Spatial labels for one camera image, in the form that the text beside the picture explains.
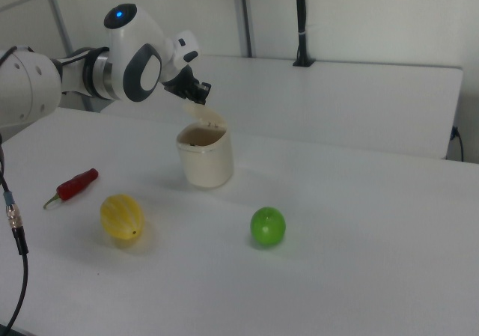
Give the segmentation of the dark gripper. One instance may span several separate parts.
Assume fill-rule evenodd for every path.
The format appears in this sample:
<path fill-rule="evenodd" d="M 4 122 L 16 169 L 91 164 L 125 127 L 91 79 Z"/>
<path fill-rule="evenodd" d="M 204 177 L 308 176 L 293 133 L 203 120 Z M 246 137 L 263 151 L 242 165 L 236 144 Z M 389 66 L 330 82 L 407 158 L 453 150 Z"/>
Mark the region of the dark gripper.
<path fill-rule="evenodd" d="M 210 84 L 198 83 L 189 65 L 184 67 L 172 80 L 164 82 L 163 86 L 166 91 L 178 97 L 188 97 L 196 104 L 205 104 L 206 92 L 210 91 Z"/>

